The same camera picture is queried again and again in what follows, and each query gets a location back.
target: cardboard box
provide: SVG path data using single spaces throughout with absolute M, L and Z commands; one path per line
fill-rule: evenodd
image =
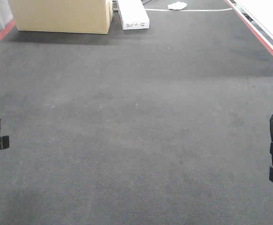
M 8 0 L 18 30 L 107 34 L 112 0 Z

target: white box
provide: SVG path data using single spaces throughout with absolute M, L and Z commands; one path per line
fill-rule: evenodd
M 123 30 L 148 29 L 150 19 L 141 0 L 117 0 Z

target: cable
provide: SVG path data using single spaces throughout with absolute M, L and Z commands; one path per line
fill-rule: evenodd
M 153 1 L 153 0 L 146 1 L 145 3 L 143 3 L 143 5 L 146 5 L 147 3 L 151 2 L 151 1 Z

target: black cable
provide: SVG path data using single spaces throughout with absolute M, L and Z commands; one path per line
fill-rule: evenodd
M 153 0 L 146 1 L 145 3 L 143 3 L 143 5 L 146 5 L 147 3 L 151 2 L 151 1 L 153 1 Z
M 146 1 L 145 3 L 143 3 L 143 5 L 146 5 L 147 3 L 151 2 L 153 0 L 149 0 L 149 1 Z

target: white paper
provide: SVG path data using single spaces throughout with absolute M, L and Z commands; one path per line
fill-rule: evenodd
M 173 4 L 168 5 L 168 8 L 171 10 L 181 10 L 184 9 L 187 6 L 185 2 L 177 1 Z

